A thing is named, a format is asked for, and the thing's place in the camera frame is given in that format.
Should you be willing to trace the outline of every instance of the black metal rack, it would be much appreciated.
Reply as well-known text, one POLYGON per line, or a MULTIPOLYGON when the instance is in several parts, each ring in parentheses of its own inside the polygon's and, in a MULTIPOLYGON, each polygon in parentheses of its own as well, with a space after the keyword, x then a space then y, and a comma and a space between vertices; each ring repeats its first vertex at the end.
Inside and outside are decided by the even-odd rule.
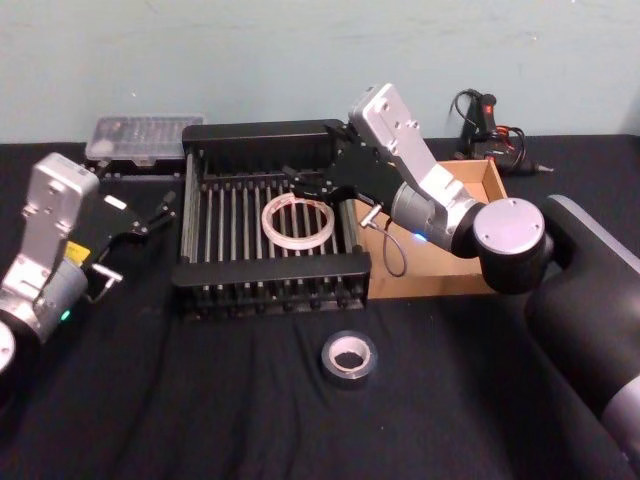
MULTIPOLYGON (((371 260, 358 244, 352 202, 334 208, 324 245, 288 251, 270 242, 260 215, 289 191, 285 165, 318 175, 339 146, 338 120, 198 125, 183 132, 186 154, 180 263, 173 272, 182 308, 193 317, 361 308, 371 260)), ((283 209, 274 226, 307 236, 324 225, 306 205, 283 209)))

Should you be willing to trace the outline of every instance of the light blue wall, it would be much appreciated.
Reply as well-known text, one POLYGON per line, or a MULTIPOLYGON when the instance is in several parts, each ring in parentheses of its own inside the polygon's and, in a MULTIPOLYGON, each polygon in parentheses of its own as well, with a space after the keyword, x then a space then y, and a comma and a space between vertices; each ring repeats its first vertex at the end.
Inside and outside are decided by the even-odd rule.
POLYGON ((391 81, 425 136, 456 91, 528 134, 640 133, 639 0, 0 0, 0 142, 107 113, 345 118, 391 81))

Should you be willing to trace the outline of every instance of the black cable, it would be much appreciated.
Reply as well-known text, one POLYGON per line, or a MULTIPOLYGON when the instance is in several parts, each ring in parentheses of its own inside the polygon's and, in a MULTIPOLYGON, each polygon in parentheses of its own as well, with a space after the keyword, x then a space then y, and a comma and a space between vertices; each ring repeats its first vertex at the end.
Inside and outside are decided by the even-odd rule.
POLYGON ((451 111, 455 108, 456 112, 458 112, 458 115, 460 115, 465 122, 467 122, 470 125, 473 125, 474 127, 478 128, 478 124, 476 122, 474 122, 473 120, 471 120, 467 115, 462 113, 462 110, 460 109, 460 105, 458 105, 458 100, 463 95, 466 95, 466 96, 471 97, 471 98, 476 99, 476 100, 479 100, 480 97, 482 97, 482 94, 480 92, 478 92, 477 90, 473 90, 471 88, 468 88, 466 90, 462 90, 462 91, 458 92, 455 97, 453 97, 453 102, 451 102, 451 107, 449 107, 449 113, 451 113, 451 111))
POLYGON ((502 126, 501 128, 504 128, 506 130, 506 142, 509 141, 509 132, 513 132, 518 136, 518 139, 520 140, 520 148, 518 151, 518 155, 516 156, 516 158, 513 160, 513 163, 511 164, 511 166, 509 167, 508 171, 509 172, 513 172, 515 170, 517 170, 518 168, 520 168, 522 166, 522 164, 524 163, 526 157, 527 157, 527 140, 526 140, 526 136, 524 134, 524 132, 522 131, 522 129, 518 128, 518 127, 509 127, 509 126, 502 126))

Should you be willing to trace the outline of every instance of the roll of tape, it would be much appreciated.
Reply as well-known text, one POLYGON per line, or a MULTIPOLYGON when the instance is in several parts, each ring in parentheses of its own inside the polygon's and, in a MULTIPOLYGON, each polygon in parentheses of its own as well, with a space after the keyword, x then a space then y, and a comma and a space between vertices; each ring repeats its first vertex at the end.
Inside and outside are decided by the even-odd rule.
POLYGON ((342 388, 358 388, 364 385, 377 363, 376 346, 369 337, 360 332, 344 330, 335 333, 322 348, 324 374, 331 383, 342 388))
POLYGON ((288 250, 309 250, 311 248, 318 247, 326 242, 333 233, 333 226, 335 218, 333 210, 328 205, 322 202, 316 202, 315 200, 308 200, 306 198, 297 198, 293 193, 285 193, 279 197, 274 198, 267 203, 262 210, 262 230, 269 240, 278 245, 279 247, 286 248, 288 250), (318 233, 315 233, 309 237, 287 237, 277 232, 273 227, 273 215, 283 207, 289 205, 296 205, 303 203, 311 207, 317 208, 327 219, 325 226, 320 229, 318 233))

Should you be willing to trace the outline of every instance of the black electrical tape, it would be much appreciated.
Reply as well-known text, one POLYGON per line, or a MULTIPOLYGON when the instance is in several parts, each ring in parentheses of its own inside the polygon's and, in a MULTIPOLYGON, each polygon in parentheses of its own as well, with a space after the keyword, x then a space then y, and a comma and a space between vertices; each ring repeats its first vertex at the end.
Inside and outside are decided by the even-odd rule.
POLYGON ((371 339, 360 332, 343 330, 329 337, 322 347, 322 371, 341 388, 359 388, 367 383, 378 363, 378 352, 371 339), (349 368, 339 356, 359 357, 358 365, 349 368))

